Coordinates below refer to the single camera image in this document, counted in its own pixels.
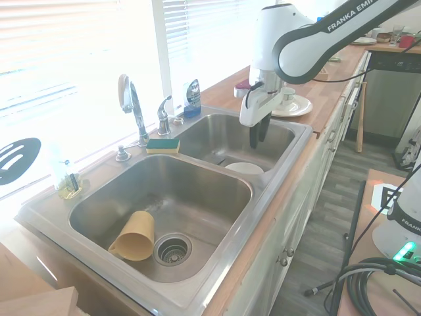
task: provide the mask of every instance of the dish soap bottle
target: dish soap bottle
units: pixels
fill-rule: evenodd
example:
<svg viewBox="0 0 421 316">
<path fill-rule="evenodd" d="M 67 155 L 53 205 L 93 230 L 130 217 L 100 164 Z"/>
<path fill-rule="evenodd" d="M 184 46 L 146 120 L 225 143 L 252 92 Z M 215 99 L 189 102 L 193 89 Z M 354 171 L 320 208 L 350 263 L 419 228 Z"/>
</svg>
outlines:
<svg viewBox="0 0 421 316">
<path fill-rule="evenodd" d="M 71 199 L 82 191 L 80 174 L 69 160 L 63 160 L 60 148 L 52 145 L 50 167 L 54 188 L 62 199 Z"/>
<path fill-rule="evenodd" d="M 183 86 L 184 95 L 184 117 L 190 118 L 199 115 L 201 112 L 201 95 L 199 81 L 194 79 Z"/>
</svg>

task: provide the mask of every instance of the dishwasher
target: dishwasher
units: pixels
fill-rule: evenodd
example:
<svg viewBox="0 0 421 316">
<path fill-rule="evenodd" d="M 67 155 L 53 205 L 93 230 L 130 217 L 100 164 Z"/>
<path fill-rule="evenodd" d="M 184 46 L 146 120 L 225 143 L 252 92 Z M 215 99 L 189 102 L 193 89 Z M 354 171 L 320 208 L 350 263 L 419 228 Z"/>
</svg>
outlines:
<svg viewBox="0 0 421 316">
<path fill-rule="evenodd" d="M 364 139 L 396 146 L 420 100 L 421 55 L 373 51 L 368 63 L 369 72 L 364 109 Z M 351 122 L 356 134 L 360 107 Z"/>
</svg>

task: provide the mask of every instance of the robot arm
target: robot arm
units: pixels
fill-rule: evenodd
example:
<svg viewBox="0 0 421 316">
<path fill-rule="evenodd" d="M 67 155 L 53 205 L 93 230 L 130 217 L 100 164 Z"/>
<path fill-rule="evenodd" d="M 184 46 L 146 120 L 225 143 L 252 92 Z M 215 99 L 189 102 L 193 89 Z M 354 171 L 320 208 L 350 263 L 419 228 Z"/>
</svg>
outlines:
<svg viewBox="0 0 421 316">
<path fill-rule="evenodd" d="M 349 0 L 316 24 L 281 36 L 272 48 L 274 70 L 290 84 L 304 84 L 346 45 L 419 4 L 417 0 Z"/>
<path fill-rule="evenodd" d="M 263 8 L 257 20 L 249 83 L 263 86 L 249 93 L 241 106 L 240 123 L 251 127 L 251 144 L 266 134 L 262 120 L 282 102 L 282 80 L 304 84 L 331 56 L 382 22 L 421 5 L 421 0 L 348 0 L 313 23 L 293 5 Z"/>
</svg>

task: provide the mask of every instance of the yellow cup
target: yellow cup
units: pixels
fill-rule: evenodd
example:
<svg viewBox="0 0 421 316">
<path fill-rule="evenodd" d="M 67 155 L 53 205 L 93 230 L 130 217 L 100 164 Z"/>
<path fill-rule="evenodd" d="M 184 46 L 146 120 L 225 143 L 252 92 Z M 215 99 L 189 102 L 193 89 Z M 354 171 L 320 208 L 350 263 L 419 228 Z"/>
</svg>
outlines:
<svg viewBox="0 0 421 316">
<path fill-rule="evenodd" d="M 153 252 L 154 225 L 155 221 L 148 212 L 133 213 L 108 251 L 130 261 L 149 258 Z"/>
</svg>

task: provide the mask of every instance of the red cup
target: red cup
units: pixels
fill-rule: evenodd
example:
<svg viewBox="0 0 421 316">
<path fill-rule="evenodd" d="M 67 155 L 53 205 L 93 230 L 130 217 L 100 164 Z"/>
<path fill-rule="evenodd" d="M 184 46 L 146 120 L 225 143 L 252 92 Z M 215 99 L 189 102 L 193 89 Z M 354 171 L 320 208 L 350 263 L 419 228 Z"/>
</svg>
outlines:
<svg viewBox="0 0 421 316">
<path fill-rule="evenodd" d="M 399 43 L 400 48 L 408 48 L 415 42 L 415 37 L 410 35 L 404 35 L 401 37 L 401 42 Z"/>
</svg>

